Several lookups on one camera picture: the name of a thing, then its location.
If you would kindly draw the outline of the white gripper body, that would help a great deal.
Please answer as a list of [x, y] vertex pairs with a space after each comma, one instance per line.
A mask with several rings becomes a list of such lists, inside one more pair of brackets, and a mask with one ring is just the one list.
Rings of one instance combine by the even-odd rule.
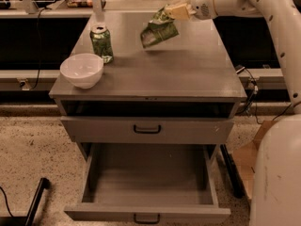
[[214, 9], [214, 0], [190, 0], [195, 16], [200, 20], [214, 19], [217, 14]]

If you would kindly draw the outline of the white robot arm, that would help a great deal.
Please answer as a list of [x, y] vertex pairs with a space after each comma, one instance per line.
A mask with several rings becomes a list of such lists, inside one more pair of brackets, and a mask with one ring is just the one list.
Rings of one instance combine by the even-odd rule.
[[265, 20], [293, 114], [276, 122], [261, 140], [249, 226], [301, 226], [301, 13], [294, 0], [173, 0], [165, 11], [176, 20]]

